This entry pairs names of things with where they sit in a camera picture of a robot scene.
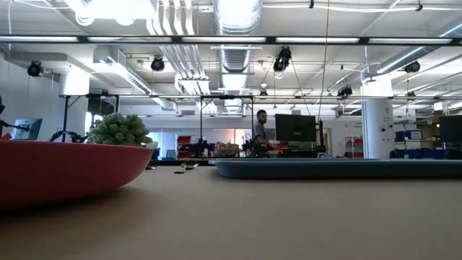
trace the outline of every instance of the ceiling light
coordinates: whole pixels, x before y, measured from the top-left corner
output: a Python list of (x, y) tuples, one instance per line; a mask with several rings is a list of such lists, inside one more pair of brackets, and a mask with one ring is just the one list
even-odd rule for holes
[(263, 48), (260, 46), (224, 46), (224, 45), (213, 45), (210, 46), (211, 50), (242, 50), (242, 51), (259, 51)]
[(161, 95), (162, 98), (201, 98), (200, 95)]
[(91, 43), (171, 43), (171, 37), (88, 37)]
[(242, 36), (213, 36), (213, 37), (189, 37), (183, 36), (184, 43), (264, 43), (266, 37), (242, 37)]
[(77, 37), (68, 36), (14, 36), (4, 35), (0, 36), (0, 42), (4, 43), (77, 43), (79, 39)]
[(441, 39), (428, 39), (428, 38), (371, 38), (369, 43), (374, 44), (448, 44), (453, 39), (441, 38)]
[[(325, 37), (277, 37), (277, 43), (325, 43)], [(358, 43), (359, 38), (327, 38), (327, 43)]]

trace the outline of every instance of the white column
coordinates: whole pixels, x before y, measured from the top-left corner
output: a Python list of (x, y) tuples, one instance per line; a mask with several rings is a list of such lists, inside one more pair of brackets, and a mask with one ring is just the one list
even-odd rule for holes
[[(388, 75), (363, 82), (362, 94), (366, 96), (392, 96), (391, 79)], [(391, 100), (362, 101), (362, 138), (364, 158), (386, 159), (395, 148), (393, 105)]]
[(395, 147), (394, 137), (391, 100), (364, 100), (362, 102), (364, 158), (389, 158), (390, 151)]

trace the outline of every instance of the table surface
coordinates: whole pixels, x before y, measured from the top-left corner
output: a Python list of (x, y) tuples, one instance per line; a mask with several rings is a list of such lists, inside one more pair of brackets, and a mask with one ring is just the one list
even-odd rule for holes
[(0, 259), (462, 259), (462, 181), (250, 181), (148, 170), (0, 219)]

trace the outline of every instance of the succulent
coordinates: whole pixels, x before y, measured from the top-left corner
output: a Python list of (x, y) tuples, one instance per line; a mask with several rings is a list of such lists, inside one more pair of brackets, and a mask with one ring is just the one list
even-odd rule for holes
[(90, 130), (90, 144), (139, 145), (149, 144), (149, 130), (143, 121), (135, 115), (122, 116), (112, 113), (102, 120), (96, 120), (95, 127)]

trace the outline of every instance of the red bowl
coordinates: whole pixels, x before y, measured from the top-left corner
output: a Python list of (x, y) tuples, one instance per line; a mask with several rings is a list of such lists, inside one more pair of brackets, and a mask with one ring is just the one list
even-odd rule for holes
[(0, 140), (0, 209), (112, 191), (138, 177), (151, 156), (141, 147)]

